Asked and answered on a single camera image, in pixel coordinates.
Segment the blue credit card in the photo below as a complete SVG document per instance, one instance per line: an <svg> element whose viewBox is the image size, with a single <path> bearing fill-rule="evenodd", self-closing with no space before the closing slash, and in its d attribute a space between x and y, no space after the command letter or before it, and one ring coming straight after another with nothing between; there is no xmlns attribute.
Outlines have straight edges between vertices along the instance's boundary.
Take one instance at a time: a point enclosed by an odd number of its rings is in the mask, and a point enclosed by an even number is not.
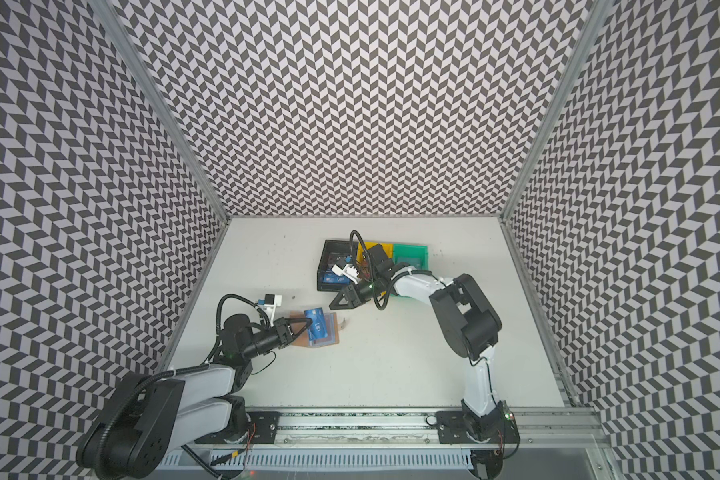
<svg viewBox="0 0 720 480"><path fill-rule="evenodd" d="M325 314L321 307L305 310L304 315L311 321L308 327L310 341L322 340L328 336Z"/></svg>

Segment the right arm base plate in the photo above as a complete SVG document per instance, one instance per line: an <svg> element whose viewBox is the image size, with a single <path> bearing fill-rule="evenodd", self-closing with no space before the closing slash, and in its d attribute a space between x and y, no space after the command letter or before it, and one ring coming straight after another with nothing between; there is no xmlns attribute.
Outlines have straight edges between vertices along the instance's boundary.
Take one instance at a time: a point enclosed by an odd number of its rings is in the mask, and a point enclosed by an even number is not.
<svg viewBox="0 0 720 480"><path fill-rule="evenodd" d="M495 408L476 417L471 411L437 411L435 427L441 444L517 444L515 424Z"/></svg>

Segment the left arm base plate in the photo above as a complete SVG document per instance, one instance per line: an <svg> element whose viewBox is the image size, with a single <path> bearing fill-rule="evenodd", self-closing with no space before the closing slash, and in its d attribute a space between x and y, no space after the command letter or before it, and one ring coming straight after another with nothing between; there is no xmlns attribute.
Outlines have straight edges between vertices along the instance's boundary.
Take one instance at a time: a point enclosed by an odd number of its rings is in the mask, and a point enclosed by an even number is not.
<svg viewBox="0 0 720 480"><path fill-rule="evenodd" d="M278 411L248 411L234 414L220 431L208 435L214 444L273 444L280 422Z"/></svg>

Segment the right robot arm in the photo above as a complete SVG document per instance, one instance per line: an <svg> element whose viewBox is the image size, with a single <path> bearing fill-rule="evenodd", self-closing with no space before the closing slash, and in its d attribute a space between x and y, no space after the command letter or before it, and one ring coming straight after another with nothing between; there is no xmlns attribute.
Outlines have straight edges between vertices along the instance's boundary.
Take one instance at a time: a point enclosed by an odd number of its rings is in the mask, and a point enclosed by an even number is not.
<svg viewBox="0 0 720 480"><path fill-rule="evenodd" d="M469 361L461 400L466 437L476 443L506 440L514 415L498 398L491 371L503 324L477 281L469 274L442 277L410 262L395 262L379 244L358 246L364 263L353 251L328 263L328 273L341 280L330 308L351 310L372 303L384 310L393 296L431 307L447 345Z"/></svg>

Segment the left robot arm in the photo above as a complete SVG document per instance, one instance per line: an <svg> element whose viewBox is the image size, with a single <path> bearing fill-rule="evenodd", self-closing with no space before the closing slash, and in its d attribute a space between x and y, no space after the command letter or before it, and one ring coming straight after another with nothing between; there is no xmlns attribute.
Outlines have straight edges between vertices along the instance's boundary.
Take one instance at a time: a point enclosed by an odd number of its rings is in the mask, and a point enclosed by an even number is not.
<svg viewBox="0 0 720 480"><path fill-rule="evenodd" d="M129 373L120 381L80 440L77 464L99 479L141 479L166 454L204 437L250 444L255 423L239 392L253 359L291 345L312 323L308 317L254 323L245 314L217 320L214 346L201 364Z"/></svg>

